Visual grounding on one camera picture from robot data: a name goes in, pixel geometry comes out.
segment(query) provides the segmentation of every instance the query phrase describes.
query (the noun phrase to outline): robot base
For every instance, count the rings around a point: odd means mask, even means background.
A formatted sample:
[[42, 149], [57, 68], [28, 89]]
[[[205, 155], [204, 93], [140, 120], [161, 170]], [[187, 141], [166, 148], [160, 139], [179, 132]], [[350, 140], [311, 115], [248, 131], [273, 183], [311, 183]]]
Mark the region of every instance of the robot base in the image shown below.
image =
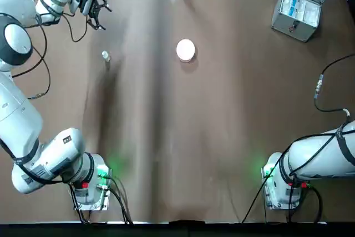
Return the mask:
[[[112, 170], [109, 169], [109, 176], [111, 177], [112, 175]], [[108, 180], [108, 187], [110, 187], [111, 182], [110, 180]], [[78, 199], [78, 191], [75, 190], [75, 196]], [[79, 209], [82, 211], [106, 211], [109, 208], [109, 202], [110, 202], [110, 191], [101, 191], [100, 194], [100, 198], [96, 203], [80, 203], [80, 201], [78, 201], [78, 205], [79, 205]]]
[[[273, 157], [272, 155], [267, 164], [261, 169], [262, 182], [265, 181], [272, 168], [275, 167], [277, 159], [278, 157]], [[283, 181], [278, 166], [273, 170], [271, 176], [266, 181], [263, 190], [266, 206], [269, 210], [288, 210], [291, 186]], [[301, 189], [294, 188], [292, 192], [291, 209], [298, 207], [300, 204], [300, 196]]]
[[89, 183], [75, 188], [80, 210], [108, 210], [112, 170], [109, 169], [100, 155], [91, 154], [94, 161], [94, 173]]

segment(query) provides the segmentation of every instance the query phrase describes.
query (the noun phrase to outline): black cable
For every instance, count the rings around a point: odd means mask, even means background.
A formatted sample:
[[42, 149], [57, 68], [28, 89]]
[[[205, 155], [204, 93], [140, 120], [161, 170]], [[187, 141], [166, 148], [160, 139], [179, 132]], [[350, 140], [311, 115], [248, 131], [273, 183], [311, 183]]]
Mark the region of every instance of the black cable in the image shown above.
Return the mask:
[[317, 195], [317, 198], [318, 198], [318, 213], [317, 213], [316, 219], [314, 220], [314, 223], [318, 223], [322, 218], [323, 200], [322, 200], [321, 194], [318, 192], [318, 190], [316, 188], [314, 188], [313, 186], [310, 186], [309, 190], [313, 191]]
[[126, 219], [128, 221], [129, 224], [133, 224], [133, 221], [131, 220], [131, 218], [128, 216], [126, 210], [124, 209], [121, 197], [115, 192], [115, 190], [113, 190], [112, 188], [108, 189], [111, 193], [113, 193], [113, 195], [116, 197], [117, 201], [119, 202], [120, 206], [121, 206], [121, 210], [122, 210], [122, 216], [123, 219]]
[[[343, 135], [352, 134], [352, 133], [355, 133], [355, 130], [349, 130], [349, 131], [347, 131], [347, 132], [343, 132]], [[300, 138], [294, 140], [294, 141], [286, 148], [286, 150], [282, 152], [281, 156], [280, 156], [279, 159], [276, 161], [274, 168], [271, 169], [269, 175], [265, 178], [264, 182], [262, 183], [261, 187], [259, 188], [258, 192], [256, 193], [256, 195], [255, 195], [255, 197], [254, 197], [254, 199], [253, 199], [253, 201], [252, 201], [252, 203], [251, 203], [251, 205], [250, 205], [250, 207], [249, 207], [249, 210], [248, 210], [248, 212], [246, 213], [246, 215], [245, 215], [245, 217], [244, 217], [244, 219], [242, 220], [241, 223], [244, 223], [244, 221], [245, 221], [246, 218], [248, 217], [248, 215], [249, 215], [249, 213], [250, 213], [252, 207], [254, 206], [254, 203], [255, 203], [257, 197], [259, 196], [260, 191], [262, 190], [263, 186], [266, 184], [268, 178], [270, 178], [270, 176], [271, 176], [273, 170], [274, 170], [275, 167], [278, 165], [278, 163], [280, 162], [281, 158], [283, 158], [283, 156], [288, 152], [288, 150], [290, 149], [291, 145], [292, 145], [294, 142], [297, 142], [297, 141], [300, 141], [300, 140], [303, 140], [303, 139], [306, 139], [306, 138], [309, 138], [309, 137], [317, 137], [317, 136], [335, 136], [335, 133], [310, 134], [310, 135], [305, 135], [305, 136], [303, 136], [303, 137], [300, 137]]]
[[265, 223], [267, 223], [267, 218], [266, 218], [265, 188], [262, 189], [262, 201], [263, 201], [263, 205], [264, 205], [264, 218], [265, 218]]
[[350, 57], [353, 57], [355, 56], [355, 53], [352, 53], [352, 54], [349, 54], [347, 56], [344, 56], [340, 59], [337, 59], [337, 60], [334, 60], [332, 63], [328, 64], [322, 71], [320, 77], [319, 77], [319, 80], [318, 80], [318, 83], [317, 83], [317, 86], [316, 86], [316, 93], [315, 93], [315, 96], [314, 96], [314, 105], [315, 107], [321, 111], [321, 112], [338, 112], [338, 111], [345, 111], [343, 108], [334, 108], [334, 109], [322, 109], [320, 107], [318, 107], [317, 105], [317, 99], [318, 99], [318, 95], [320, 93], [320, 90], [321, 90], [321, 86], [322, 86], [322, 80], [323, 80], [323, 77], [324, 77], [324, 73], [326, 72], [326, 70], [331, 67], [332, 65], [334, 65], [335, 63], [339, 62], [339, 61], [342, 61], [344, 59], [347, 59], [347, 58], [350, 58]]
[[44, 52], [43, 52], [43, 55], [41, 56], [40, 60], [32, 67], [32, 68], [29, 68], [28, 70], [25, 70], [24, 72], [20, 72], [18, 74], [15, 74], [14, 76], [12, 76], [12, 78], [16, 78], [16, 77], [19, 77], [21, 75], [24, 75], [24, 74], [27, 74], [31, 71], [33, 71], [34, 69], [36, 69], [38, 67], [38, 65], [41, 64], [41, 62], [44, 60], [44, 57], [45, 55], [47, 54], [47, 36], [45, 34], [45, 31], [42, 27], [42, 24], [39, 24], [39, 27], [40, 29], [42, 30], [43, 32], [43, 37], [44, 37]]
[[73, 201], [73, 204], [74, 204], [74, 209], [78, 213], [80, 222], [83, 223], [83, 224], [89, 224], [89, 222], [85, 219], [82, 210], [79, 208], [78, 200], [77, 200], [77, 197], [75, 196], [74, 189], [72, 188], [72, 186], [70, 184], [68, 184], [68, 186], [70, 188], [70, 195], [72, 197], [72, 201]]
[[84, 34], [83, 34], [79, 39], [77, 39], [77, 40], [74, 40], [72, 26], [70, 25], [70, 22], [69, 22], [68, 18], [67, 18], [65, 15], [62, 15], [62, 17], [63, 17], [63, 18], [67, 21], [67, 23], [68, 23], [69, 31], [70, 31], [70, 37], [72, 38], [72, 41], [73, 41], [74, 43], [78, 43], [79, 41], [81, 41], [81, 40], [84, 38], [84, 36], [86, 35], [87, 31], [88, 31], [88, 22], [87, 22], [88, 16], [86, 16], [86, 18], [85, 18], [85, 32], [84, 32]]
[[[36, 49], [36, 47], [33, 47], [33, 49], [37, 52], [37, 54], [42, 58], [42, 55], [38, 52], [38, 50]], [[45, 60], [43, 59], [43, 63], [45, 65], [45, 68], [47, 69], [47, 73], [48, 73], [48, 86], [47, 86], [47, 90], [44, 92], [44, 93], [39, 93], [39, 94], [36, 94], [35, 96], [33, 97], [29, 97], [28, 99], [30, 100], [34, 100], [34, 99], [38, 99], [40, 97], [43, 97], [45, 96], [48, 92], [49, 92], [49, 89], [50, 89], [50, 71], [49, 71], [49, 68], [48, 68], [48, 65], [47, 63], [45, 62]]]
[[67, 16], [70, 16], [70, 17], [74, 17], [75, 16], [75, 14], [70, 14], [70, 13], [65, 13], [65, 12], [63, 12], [63, 14], [67, 15]]

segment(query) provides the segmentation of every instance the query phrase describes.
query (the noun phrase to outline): green led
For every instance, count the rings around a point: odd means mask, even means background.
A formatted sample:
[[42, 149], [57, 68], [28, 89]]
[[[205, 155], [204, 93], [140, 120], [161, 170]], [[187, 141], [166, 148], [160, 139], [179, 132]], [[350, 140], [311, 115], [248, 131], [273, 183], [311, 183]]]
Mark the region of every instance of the green led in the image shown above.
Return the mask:
[[108, 185], [108, 179], [105, 177], [108, 177], [108, 167], [106, 167], [105, 165], [99, 165], [98, 166], [98, 177], [99, 178], [99, 185], [100, 186], [104, 186], [104, 185]]

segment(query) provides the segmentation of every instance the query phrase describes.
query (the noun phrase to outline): metal case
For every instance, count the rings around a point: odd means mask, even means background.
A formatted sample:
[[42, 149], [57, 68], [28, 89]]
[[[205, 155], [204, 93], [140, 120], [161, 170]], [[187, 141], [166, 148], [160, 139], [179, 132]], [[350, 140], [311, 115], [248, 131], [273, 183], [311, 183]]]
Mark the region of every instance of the metal case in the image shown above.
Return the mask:
[[306, 42], [318, 28], [325, 0], [278, 0], [271, 28]]

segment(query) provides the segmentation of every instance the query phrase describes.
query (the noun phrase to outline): table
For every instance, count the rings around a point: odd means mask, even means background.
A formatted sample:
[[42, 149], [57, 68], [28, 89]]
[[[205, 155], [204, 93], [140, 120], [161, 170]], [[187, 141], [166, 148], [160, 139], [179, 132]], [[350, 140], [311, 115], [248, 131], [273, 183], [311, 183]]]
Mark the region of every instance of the table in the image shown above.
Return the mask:
[[[342, 114], [316, 111], [312, 97], [322, 68], [355, 49], [346, 0], [326, 0], [308, 43], [270, 28], [277, 0], [108, 1], [113, 13], [100, 15], [107, 31], [89, 29], [77, 44], [64, 20], [45, 28], [52, 87], [33, 104], [44, 120], [41, 140], [68, 127], [83, 131], [87, 150], [100, 153], [124, 182], [135, 221], [240, 221], [271, 153], [343, 121]], [[83, 17], [71, 21], [80, 36]], [[41, 31], [30, 34], [42, 51]], [[175, 52], [182, 38], [196, 45], [189, 64]], [[112, 57], [109, 71], [103, 50]], [[350, 59], [329, 70], [320, 105], [354, 112], [354, 67]], [[16, 83], [32, 95], [47, 86], [46, 75], [42, 66]], [[78, 219], [64, 185], [21, 195], [2, 150], [0, 163], [1, 222]], [[323, 196], [323, 220], [355, 220], [353, 180], [313, 185]], [[121, 220], [113, 198], [109, 209], [92, 219]], [[293, 219], [312, 221], [316, 210], [310, 195]], [[267, 217], [286, 221], [284, 212]], [[264, 221], [261, 197], [247, 221]]]

